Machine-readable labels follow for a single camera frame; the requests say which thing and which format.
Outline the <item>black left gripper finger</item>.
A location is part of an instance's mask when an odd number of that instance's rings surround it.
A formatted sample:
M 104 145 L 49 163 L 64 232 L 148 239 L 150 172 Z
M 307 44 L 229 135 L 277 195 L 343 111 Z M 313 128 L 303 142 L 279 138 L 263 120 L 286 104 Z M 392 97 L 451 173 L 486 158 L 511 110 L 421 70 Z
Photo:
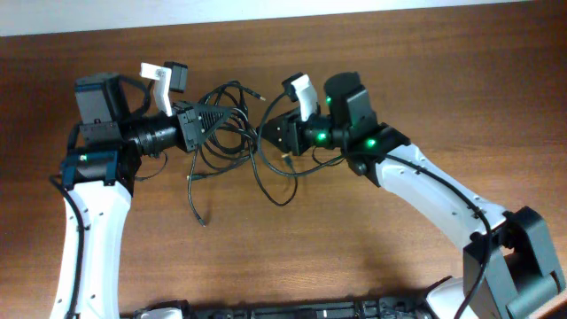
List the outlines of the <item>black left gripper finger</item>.
M 199 111 L 200 136 L 198 137 L 198 144 L 203 144 L 221 124 L 229 119 L 231 114 L 230 109 L 203 109 Z
M 190 103 L 190 107 L 198 116 L 230 116 L 233 111 L 231 107 L 199 103 Z

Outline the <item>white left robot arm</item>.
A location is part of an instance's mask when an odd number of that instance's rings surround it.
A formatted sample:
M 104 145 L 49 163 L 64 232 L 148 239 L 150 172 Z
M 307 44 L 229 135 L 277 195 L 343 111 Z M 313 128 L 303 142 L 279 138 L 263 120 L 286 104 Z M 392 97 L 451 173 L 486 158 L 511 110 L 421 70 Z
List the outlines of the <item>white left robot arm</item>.
M 51 317 L 117 318 L 120 244 L 144 156 L 194 152 L 231 109 L 180 102 L 148 115 L 150 93 L 134 79 L 99 73 L 78 79 L 81 121 L 50 182 L 66 207 L 66 233 Z

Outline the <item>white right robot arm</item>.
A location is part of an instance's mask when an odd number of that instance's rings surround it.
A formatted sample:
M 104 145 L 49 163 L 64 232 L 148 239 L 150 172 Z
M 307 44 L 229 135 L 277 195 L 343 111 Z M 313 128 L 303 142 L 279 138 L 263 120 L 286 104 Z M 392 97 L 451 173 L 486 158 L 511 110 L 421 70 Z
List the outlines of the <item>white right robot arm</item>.
M 566 288 L 548 226 L 525 206 L 509 211 L 433 164 L 410 139 L 378 120 L 356 72 L 330 77 L 319 98 L 306 74 L 283 82 L 295 108 L 265 112 L 259 139 L 299 156 L 339 150 L 359 176 L 409 203 L 462 252 L 463 273 L 424 301 L 436 318 L 526 318 Z

